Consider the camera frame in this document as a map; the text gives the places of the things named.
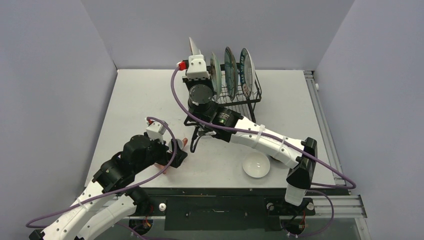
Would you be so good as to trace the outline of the black wire dish rack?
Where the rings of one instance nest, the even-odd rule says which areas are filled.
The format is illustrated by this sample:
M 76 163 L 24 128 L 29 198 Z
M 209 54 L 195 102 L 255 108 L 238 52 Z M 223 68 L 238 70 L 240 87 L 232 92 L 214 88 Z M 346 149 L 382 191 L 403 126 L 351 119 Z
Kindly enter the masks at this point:
M 254 110 L 256 103 L 262 100 L 262 88 L 255 76 L 252 86 L 250 98 L 244 96 L 240 82 L 240 63 L 236 63 L 238 72 L 237 92 L 235 99 L 230 100 L 226 79 L 224 64 L 220 64 L 222 74 L 222 89 L 219 98 L 216 98 L 213 82 L 211 79 L 211 67 L 207 66 L 210 79 L 205 80 L 189 80 L 185 75 L 182 77 L 183 83 L 188 90 L 188 112 L 204 122 L 234 128 L 236 123 L 242 116 L 250 121 L 255 122 L 256 117 Z

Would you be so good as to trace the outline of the light teal flower plate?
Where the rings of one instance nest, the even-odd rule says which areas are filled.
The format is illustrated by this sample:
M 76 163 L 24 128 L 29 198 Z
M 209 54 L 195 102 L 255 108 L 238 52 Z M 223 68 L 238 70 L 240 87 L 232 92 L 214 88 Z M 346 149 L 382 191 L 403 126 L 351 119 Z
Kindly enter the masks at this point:
M 218 99 L 222 92 L 222 71 L 219 60 L 214 52 L 211 53 L 210 57 L 210 75 L 214 92 Z

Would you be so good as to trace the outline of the blue glazed plate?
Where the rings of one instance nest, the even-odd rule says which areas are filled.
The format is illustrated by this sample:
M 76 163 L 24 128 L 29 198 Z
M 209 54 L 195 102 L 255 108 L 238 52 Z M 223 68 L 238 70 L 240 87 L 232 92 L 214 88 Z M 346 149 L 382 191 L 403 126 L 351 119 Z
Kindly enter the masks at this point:
M 227 92 L 231 101 L 236 98 L 238 87 L 237 62 L 232 50 L 227 46 L 224 52 L 224 72 Z

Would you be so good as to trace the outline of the red and blue plate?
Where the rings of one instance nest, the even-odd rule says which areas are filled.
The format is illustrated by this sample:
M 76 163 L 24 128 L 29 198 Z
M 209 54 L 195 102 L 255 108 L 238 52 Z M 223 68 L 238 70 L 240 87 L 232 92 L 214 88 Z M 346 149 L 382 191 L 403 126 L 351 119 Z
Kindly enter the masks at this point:
M 196 45 L 196 43 L 193 40 L 193 38 L 192 37 L 189 37 L 188 39 L 189 39 L 189 46 L 190 46 L 191 55 L 192 56 L 201 55 L 202 52 L 198 48 L 198 46 Z

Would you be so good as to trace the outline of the green rimmed white plate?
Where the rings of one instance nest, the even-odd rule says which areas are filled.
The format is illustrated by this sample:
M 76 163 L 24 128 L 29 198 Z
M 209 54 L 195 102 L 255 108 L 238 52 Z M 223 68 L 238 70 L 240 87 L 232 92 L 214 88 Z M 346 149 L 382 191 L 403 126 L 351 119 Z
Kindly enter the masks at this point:
M 241 50 L 239 64 L 241 88 L 244 96 L 249 99 L 252 94 L 253 83 L 256 79 L 256 70 L 250 52 L 247 48 L 243 48 Z

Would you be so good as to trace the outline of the small pink mug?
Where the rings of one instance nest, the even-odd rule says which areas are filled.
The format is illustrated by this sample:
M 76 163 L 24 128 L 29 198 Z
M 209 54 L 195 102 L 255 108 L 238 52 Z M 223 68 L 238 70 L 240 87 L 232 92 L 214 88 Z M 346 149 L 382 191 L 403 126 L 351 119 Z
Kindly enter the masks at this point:
M 188 143 L 188 139 L 187 138 L 177 138 L 175 140 L 175 142 L 171 139 L 168 143 L 168 152 L 169 153 L 173 153 L 176 152 L 177 154 L 179 154 L 180 152 L 184 151 L 185 146 Z

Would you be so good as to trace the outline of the large pink mug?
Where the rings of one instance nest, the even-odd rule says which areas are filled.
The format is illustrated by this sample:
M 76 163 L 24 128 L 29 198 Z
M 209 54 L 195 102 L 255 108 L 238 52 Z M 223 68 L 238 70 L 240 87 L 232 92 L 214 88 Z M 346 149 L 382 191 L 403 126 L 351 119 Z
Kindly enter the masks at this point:
M 169 166 L 167 165 L 161 165 L 161 164 L 157 164 L 155 163 L 154 166 L 159 170 L 160 173 L 162 173 L 163 175 L 165 175 L 167 173 L 167 170 L 169 168 Z

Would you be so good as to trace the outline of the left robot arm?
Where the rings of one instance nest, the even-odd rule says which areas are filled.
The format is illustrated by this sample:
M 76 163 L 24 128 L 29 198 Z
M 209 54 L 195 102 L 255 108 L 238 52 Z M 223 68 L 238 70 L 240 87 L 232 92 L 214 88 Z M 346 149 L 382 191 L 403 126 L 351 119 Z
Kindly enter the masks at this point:
M 94 174 L 69 210 L 47 227 L 36 227 L 31 240 L 93 240 L 121 219 L 143 215 L 150 197 L 139 185 L 129 188 L 135 176 L 158 164 L 178 168 L 188 156 L 186 140 L 166 145 L 161 133 L 135 135 Z

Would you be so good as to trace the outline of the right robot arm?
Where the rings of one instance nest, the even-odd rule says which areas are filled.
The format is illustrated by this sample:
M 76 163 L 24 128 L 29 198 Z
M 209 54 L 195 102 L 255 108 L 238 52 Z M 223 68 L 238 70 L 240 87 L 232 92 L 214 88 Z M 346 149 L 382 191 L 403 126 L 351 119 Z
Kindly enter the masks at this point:
M 316 167 L 313 158 L 318 155 L 318 143 L 315 139 L 285 137 L 266 129 L 264 125 L 258 125 L 246 116 L 217 104 L 213 100 L 213 90 L 204 84 L 189 87 L 188 111 L 190 115 L 187 121 L 194 124 L 194 118 L 198 118 L 208 123 L 196 123 L 203 135 L 251 147 L 289 167 L 282 207 L 289 214 L 296 213 L 302 207 Z

